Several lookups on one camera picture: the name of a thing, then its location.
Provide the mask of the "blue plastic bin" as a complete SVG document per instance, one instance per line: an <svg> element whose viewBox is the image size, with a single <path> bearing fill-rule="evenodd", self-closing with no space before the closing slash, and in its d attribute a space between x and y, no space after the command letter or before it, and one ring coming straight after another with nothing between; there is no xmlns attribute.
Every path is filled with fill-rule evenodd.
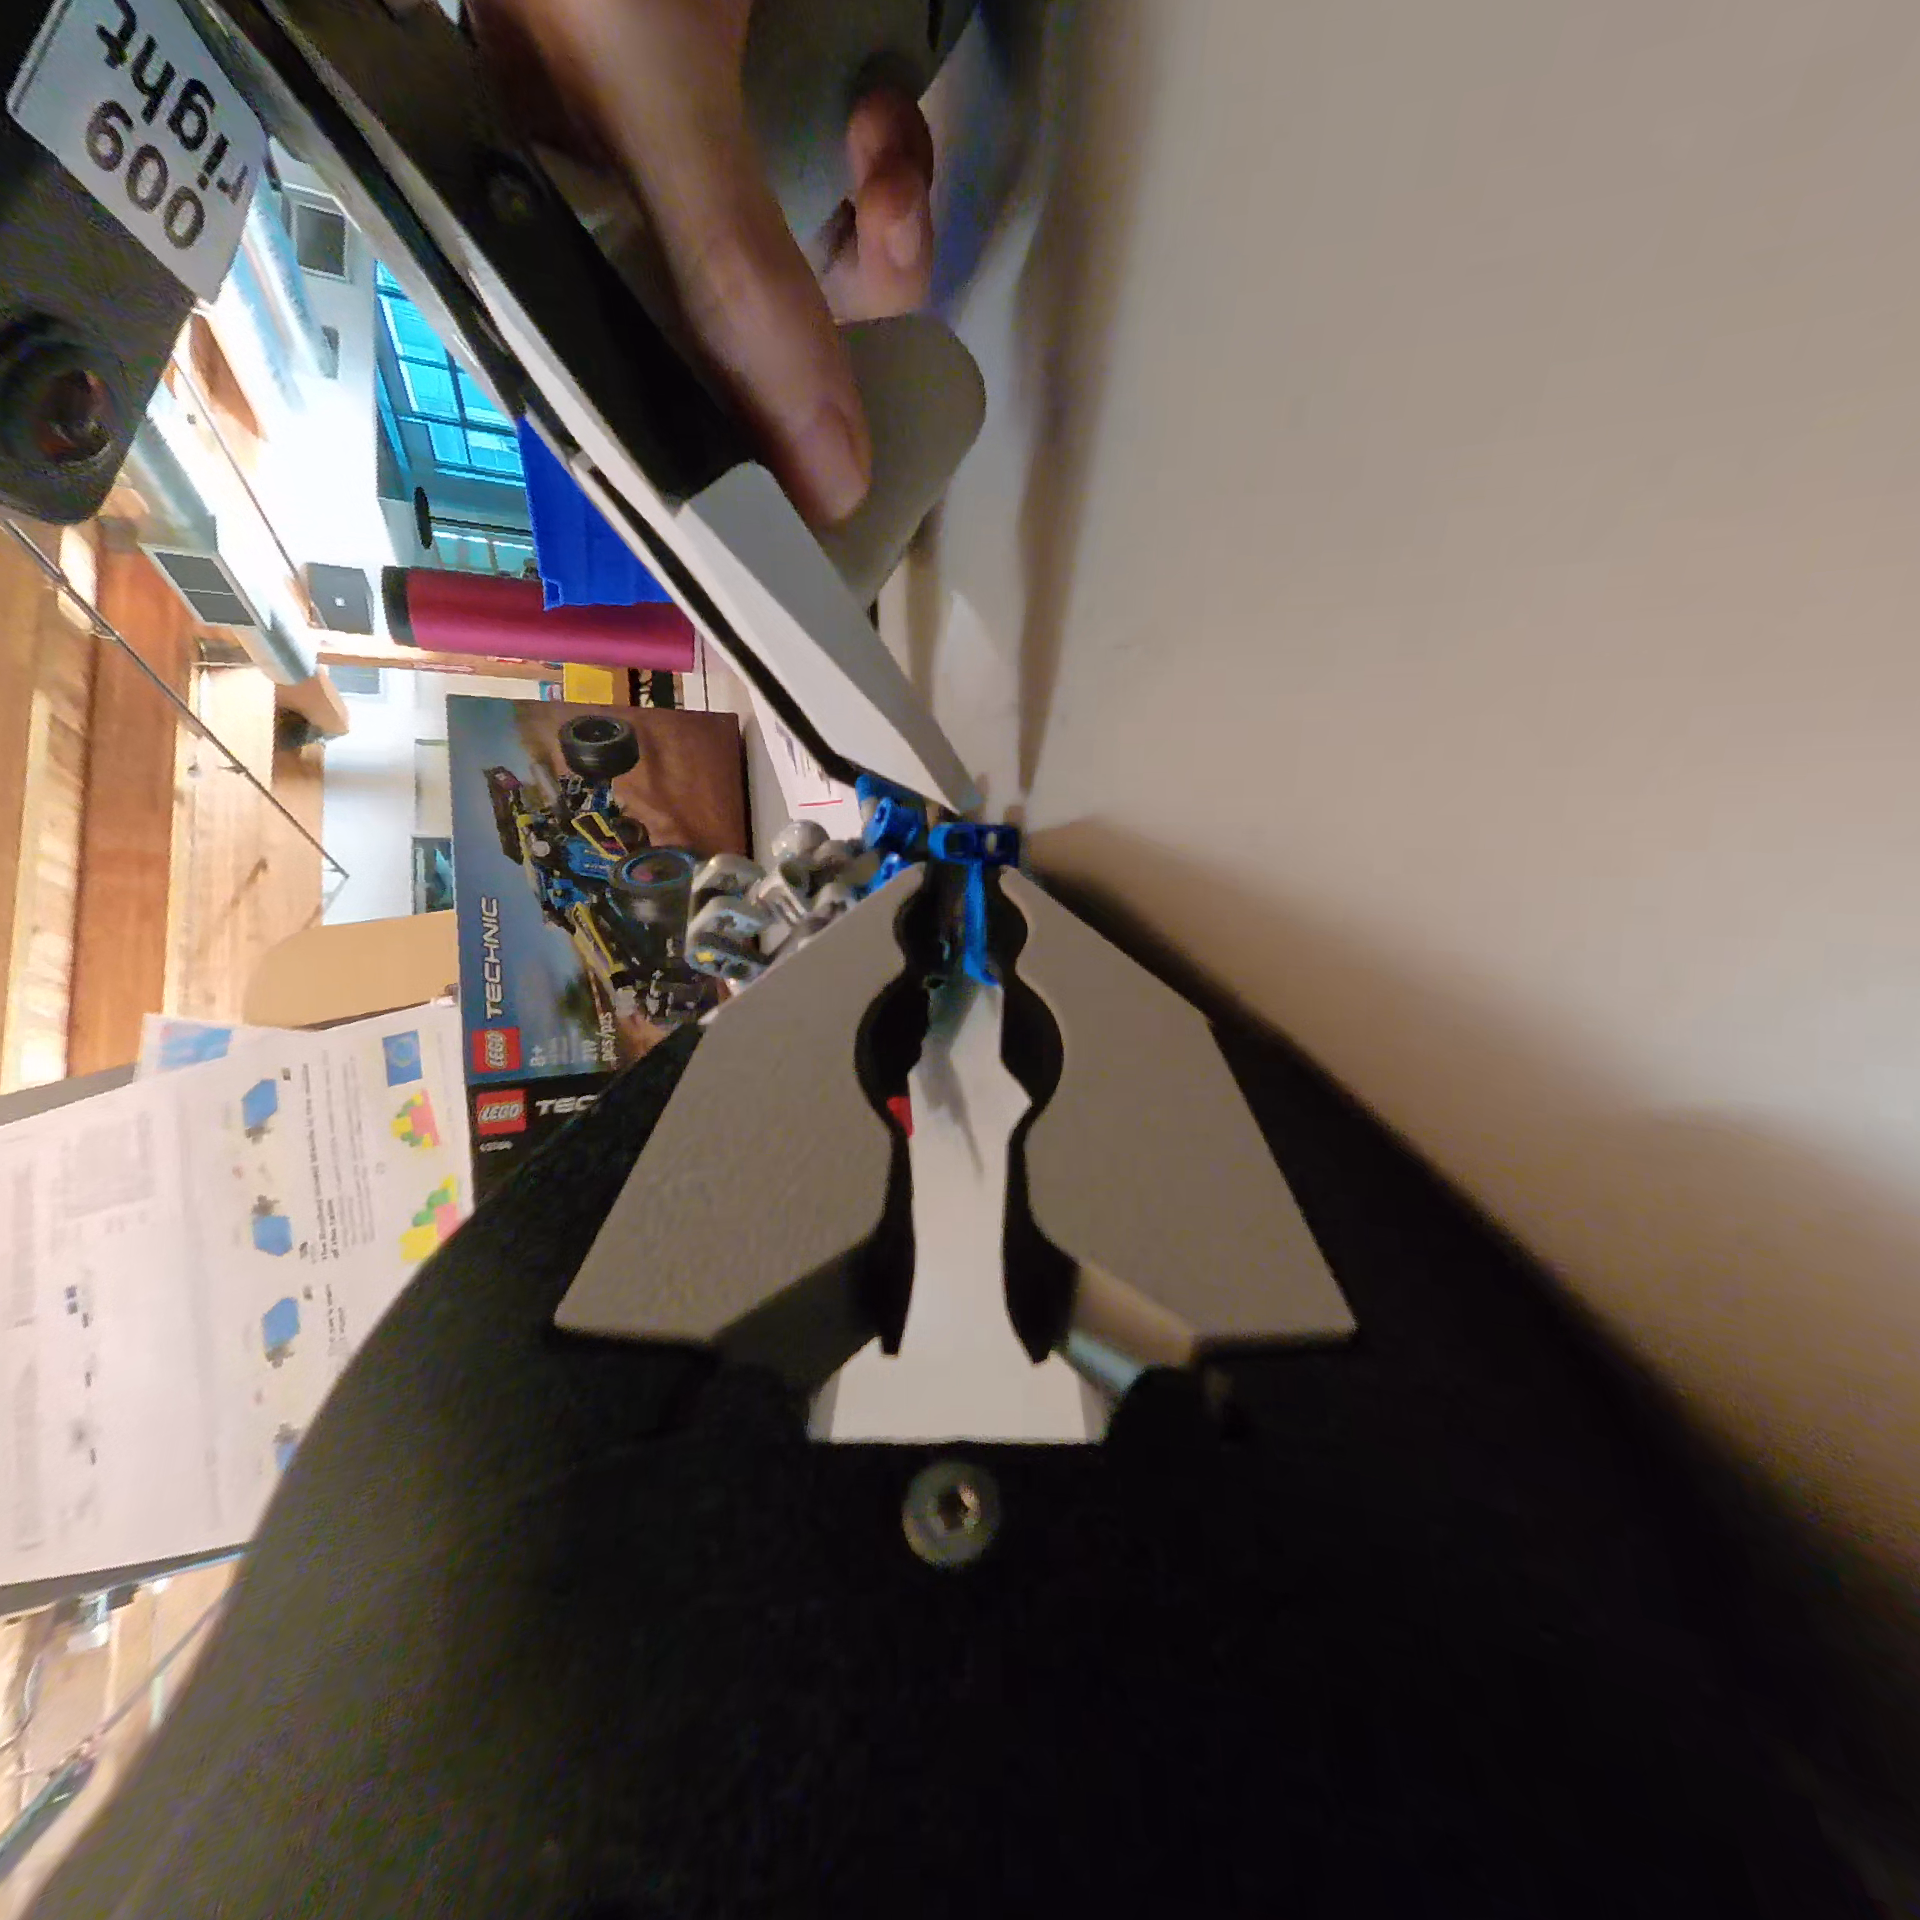
<svg viewBox="0 0 1920 1920"><path fill-rule="evenodd" d="M517 421L517 448L543 611L667 605L667 589L593 506L531 418Z"/></svg>

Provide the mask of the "maroon cylinder bottle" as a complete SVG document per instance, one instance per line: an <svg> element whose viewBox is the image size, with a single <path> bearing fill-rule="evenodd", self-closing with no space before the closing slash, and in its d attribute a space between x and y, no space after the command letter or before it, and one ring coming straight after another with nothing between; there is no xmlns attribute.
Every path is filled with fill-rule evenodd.
<svg viewBox="0 0 1920 1920"><path fill-rule="evenodd" d="M436 567L383 567L380 598L390 638L434 655L671 675L700 663L671 600L548 607L539 582Z"/></svg>

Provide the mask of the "brown cardboard box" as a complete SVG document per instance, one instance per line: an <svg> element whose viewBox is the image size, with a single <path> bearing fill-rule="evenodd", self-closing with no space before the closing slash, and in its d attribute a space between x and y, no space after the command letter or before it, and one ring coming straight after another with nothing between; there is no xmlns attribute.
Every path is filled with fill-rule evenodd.
<svg viewBox="0 0 1920 1920"><path fill-rule="evenodd" d="M241 998L243 1024L319 1028L441 1002L459 987L457 917L319 923L270 948Z"/></svg>

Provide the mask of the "grey and blue lego assembly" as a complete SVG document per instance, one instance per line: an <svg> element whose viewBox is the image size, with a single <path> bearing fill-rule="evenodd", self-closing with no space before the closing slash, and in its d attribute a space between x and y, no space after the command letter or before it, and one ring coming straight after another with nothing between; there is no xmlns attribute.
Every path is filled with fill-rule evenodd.
<svg viewBox="0 0 1920 1920"><path fill-rule="evenodd" d="M918 963L929 987L955 979L1002 987L1007 948L994 915L1002 877L1027 864L1021 826L961 816L878 774L852 782L852 802L850 836L796 820L766 862L707 860L690 884L686 967L743 991L884 884L917 876L931 901L929 957Z"/></svg>

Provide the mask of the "white printed instruction poster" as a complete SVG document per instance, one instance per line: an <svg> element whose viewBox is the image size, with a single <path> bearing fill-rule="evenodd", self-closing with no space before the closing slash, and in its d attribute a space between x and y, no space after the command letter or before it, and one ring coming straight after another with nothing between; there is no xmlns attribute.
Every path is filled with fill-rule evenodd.
<svg viewBox="0 0 1920 1920"><path fill-rule="evenodd" d="M246 1546L473 1206L445 1003L255 1030L3 1134L3 1579Z"/></svg>

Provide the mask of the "open lego instruction booklet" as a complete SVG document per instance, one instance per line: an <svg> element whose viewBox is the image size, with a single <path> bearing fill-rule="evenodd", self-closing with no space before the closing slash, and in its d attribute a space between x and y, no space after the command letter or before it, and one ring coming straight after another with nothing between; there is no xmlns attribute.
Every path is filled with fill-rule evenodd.
<svg viewBox="0 0 1920 1920"><path fill-rule="evenodd" d="M811 820L833 838L857 836L861 819L855 786L830 774L758 690L747 687L747 699L766 756L775 771L783 816L788 820Z"/></svg>

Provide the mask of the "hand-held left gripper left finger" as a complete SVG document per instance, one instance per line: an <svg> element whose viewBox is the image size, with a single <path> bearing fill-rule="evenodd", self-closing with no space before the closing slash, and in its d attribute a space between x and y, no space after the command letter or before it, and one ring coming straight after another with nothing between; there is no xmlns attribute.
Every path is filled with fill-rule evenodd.
<svg viewBox="0 0 1920 1920"><path fill-rule="evenodd" d="M915 1258L870 1028L907 982L923 882L901 871L710 1016L558 1333L707 1354L798 1396L875 1341L870 1270Z"/></svg>

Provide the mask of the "person's right hand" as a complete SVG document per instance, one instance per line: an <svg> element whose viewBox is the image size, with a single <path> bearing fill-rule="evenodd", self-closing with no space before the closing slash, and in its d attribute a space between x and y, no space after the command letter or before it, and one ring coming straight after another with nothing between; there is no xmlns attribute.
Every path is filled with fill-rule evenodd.
<svg viewBox="0 0 1920 1920"><path fill-rule="evenodd" d="M934 144L922 99L878 83L847 110L850 198L819 254L767 188L743 95L751 4L471 4L526 134L619 173L692 350L817 527L873 485L873 437L839 324L929 299Z"/></svg>

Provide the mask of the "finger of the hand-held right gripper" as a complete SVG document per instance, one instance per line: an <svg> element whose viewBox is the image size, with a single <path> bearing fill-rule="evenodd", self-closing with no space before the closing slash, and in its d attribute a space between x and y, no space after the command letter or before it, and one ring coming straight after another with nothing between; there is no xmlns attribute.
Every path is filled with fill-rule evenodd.
<svg viewBox="0 0 1920 1920"><path fill-rule="evenodd" d="M679 540L735 645L820 739L820 758L950 813L978 810L961 755L766 469L735 464L692 495Z"/></svg>
<svg viewBox="0 0 1920 1920"><path fill-rule="evenodd" d="M548 605L676 605L826 771L875 774L878 634L637 296L597 256L462 256L453 278L517 429Z"/></svg>

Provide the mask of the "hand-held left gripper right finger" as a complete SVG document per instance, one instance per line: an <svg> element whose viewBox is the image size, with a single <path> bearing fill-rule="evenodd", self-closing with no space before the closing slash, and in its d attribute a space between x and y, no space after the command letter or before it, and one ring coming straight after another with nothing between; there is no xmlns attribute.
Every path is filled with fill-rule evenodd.
<svg viewBox="0 0 1920 1920"><path fill-rule="evenodd" d="M1027 1100L1002 1267L1028 1358L1145 1373L1349 1341L1355 1312L1211 1022L1019 871L994 931L999 1056Z"/></svg>

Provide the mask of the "lego set box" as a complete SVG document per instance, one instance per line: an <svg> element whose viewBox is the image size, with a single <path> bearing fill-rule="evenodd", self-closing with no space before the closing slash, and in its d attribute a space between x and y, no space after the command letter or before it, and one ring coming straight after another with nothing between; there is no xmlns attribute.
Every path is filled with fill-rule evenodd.
<svg viewBox="0 0 1920 1920"><path fill-rule="evenodd" d="M447 695L453 911L473 1186L499 1191L723 998L692 882L751 850L727 710Z"/></svg>

